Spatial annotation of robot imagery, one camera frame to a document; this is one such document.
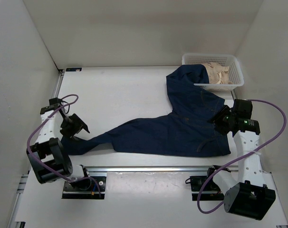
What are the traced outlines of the dark blue denim trousers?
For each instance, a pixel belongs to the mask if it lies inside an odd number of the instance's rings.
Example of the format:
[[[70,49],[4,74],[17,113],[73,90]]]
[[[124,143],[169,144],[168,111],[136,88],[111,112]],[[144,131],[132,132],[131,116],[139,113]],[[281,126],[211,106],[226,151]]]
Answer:
[[[224,106],[224,99],[198,86],[207,83],[205,66],[182,65],[166,77],[172,105],[168,115],[133,119],[89,140],[62,137],[61,143],[69,155],[83,155],[104,143],[110,143],[116,152],[182,157],[229,155],[227,136],[208,122]]]

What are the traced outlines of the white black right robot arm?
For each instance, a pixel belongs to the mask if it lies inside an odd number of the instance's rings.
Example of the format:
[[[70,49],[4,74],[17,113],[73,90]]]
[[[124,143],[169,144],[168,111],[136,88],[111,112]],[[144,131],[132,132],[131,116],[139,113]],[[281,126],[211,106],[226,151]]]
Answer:
[[[262,220],[276,199],[275,191],[269,189],[262,175],[260,156],[255,152],[259,143],[260,128],[251,119],[252,103],[236,99],[232,108],[225,105],[209,122],[217,132],[232,133],[238,161],[238,178],[235,180],[228,168],[212,166],[205,178],[211,190],[220,189],[224,195],[223,205],[227,213]]]

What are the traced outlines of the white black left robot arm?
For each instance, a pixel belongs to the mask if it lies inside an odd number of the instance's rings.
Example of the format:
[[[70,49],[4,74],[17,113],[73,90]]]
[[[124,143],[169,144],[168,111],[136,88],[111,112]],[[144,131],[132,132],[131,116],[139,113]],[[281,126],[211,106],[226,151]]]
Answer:
[[[83,165],[73,165],[61,143],[62,137],[76,139],[81,130],[88,132],[88,126],[76,115],[68,115],[64,108],[53,113],[59,105],[41,108],[42,126],[33,145],[26,153],[39,183],[44,184],[60,178],[74,182],[81,190],[90,188],[92,179]]]

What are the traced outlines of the beige folded cloth in basket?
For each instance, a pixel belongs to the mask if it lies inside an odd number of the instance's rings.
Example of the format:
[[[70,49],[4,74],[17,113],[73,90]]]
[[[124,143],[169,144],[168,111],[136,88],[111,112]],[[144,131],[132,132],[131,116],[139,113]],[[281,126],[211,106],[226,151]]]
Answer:
[[[215,62],[202,63],[202,65],[206,68],[210,84],[232,84],[229,80],[229,66],[221,66]]]

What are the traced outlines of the white plastic perforated basket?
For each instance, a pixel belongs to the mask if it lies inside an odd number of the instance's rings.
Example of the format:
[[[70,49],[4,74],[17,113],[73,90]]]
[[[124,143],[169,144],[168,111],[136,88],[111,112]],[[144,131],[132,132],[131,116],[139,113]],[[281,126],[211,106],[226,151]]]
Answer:
[[[208,73],[209,83],[197,86],[208,91],[232,91],[244,85],[244,77],[238,60],[228,54],[187,53],[182,56],[183,65],[203,65]]]

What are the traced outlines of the aluminium table edge rail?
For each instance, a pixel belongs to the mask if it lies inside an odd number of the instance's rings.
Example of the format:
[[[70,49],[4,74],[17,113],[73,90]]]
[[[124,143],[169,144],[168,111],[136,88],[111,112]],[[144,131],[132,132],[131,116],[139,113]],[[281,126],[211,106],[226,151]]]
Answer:
[[[86,166],[90,173],[106,172],[203,172],[206,173],[211,165],[208,166]]]

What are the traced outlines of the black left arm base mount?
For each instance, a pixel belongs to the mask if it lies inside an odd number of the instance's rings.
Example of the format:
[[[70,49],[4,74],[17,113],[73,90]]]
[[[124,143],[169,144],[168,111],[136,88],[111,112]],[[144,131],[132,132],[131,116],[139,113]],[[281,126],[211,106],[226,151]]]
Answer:
[[[71,184],[64,182],[62,199],[68,200],[104,200],[106,194],[106,172],[89,172],[93,180],[82,180],[80,183]]]

